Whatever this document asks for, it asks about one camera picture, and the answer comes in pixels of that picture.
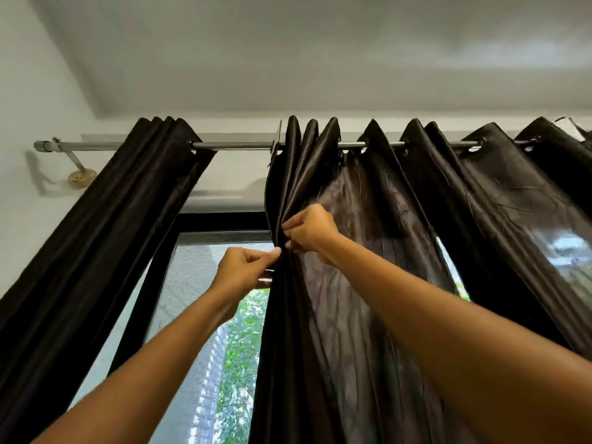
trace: person's left hand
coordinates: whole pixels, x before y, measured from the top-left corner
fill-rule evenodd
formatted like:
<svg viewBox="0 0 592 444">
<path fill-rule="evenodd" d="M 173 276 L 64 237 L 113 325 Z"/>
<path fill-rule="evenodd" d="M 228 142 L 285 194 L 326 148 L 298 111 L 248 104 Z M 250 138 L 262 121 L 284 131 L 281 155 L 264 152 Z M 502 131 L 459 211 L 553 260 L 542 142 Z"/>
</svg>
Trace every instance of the person's left hand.
<svg viewBox="0 0 592 444">
<path fill-rule="evenodd" d="M 229 247 L 226 250 L 209 289 L 227 309 L 225 321 L 234 316 L 239 302 L 249 291 L 269 288 L 270 282 L 260 279 L 271 279 L 273 272 L 267 268 L 275 263 L 280 253 L 279 247 L 270 252 L 243 247 Z"/>
</svg>

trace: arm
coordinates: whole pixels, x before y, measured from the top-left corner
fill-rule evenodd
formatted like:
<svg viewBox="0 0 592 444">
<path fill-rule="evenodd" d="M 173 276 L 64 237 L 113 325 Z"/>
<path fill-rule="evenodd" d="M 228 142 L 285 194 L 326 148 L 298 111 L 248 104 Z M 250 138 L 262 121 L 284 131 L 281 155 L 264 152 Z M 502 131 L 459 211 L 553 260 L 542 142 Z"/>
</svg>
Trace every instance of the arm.
<svg viewBox="0 0 592 444">
<path fill-rule="evenodd" d="M 265 285 L 258 279 L 278 257 L 278 248 L 229 248 L 209 290 L 34 444 L 148 442 L 199 350 L 250 290 Z"/>
<path fill-rule="evenodd" d="M 496 443 L 592 442 L 592 364 L 340 235 L 319 204 L 283 225 L 286 244 L 338 268 L 436 384 Z"/>
</svg>

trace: ceiling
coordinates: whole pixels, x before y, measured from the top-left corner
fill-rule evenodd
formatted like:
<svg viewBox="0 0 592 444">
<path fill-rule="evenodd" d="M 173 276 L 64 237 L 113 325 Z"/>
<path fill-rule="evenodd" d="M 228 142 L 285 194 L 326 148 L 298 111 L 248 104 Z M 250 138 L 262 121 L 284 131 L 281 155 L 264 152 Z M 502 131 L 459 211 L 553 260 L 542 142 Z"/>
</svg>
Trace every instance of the ceiling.
<svg viewBox="0 0 592 444">
<path fill-rule="evenodd" d="M 592 109 L 592 0 L 31 0 L 97 116 Z"/>
</svg>

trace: black window frame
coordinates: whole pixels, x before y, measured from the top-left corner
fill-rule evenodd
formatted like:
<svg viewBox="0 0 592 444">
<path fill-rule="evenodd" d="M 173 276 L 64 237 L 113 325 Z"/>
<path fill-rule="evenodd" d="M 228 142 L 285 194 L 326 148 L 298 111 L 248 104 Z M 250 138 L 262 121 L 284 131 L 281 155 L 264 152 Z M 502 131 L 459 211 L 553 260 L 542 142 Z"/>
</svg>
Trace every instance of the black window frame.
<svg viewBox="0 0 592 444">
<path fill-rule="evenodd" d="M 186 232 L 218 231 L 269 231 L 269 223 L 265 212 L 179 214 L 152 258 L 108 375 L 144 345 L 179 235 Z"/>
</svg>

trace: person's right hand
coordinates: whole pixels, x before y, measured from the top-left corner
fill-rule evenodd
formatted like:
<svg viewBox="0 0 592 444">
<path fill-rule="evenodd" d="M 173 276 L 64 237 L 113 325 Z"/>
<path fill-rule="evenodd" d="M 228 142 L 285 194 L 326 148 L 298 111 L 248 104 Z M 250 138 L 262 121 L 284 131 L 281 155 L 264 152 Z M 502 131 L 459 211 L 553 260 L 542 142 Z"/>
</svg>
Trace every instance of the person's right hand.
<svg viewBox="0 0 592 444">
<path fill-rule="evenodd" d="M 322 205 L 312 204 L 282 224 L 288 240 L 286 248 L 297 253 L 314 251 L 323 263 L 331 265 L 323 244 L 339 235 L 333 216 Z"/>
</svg>

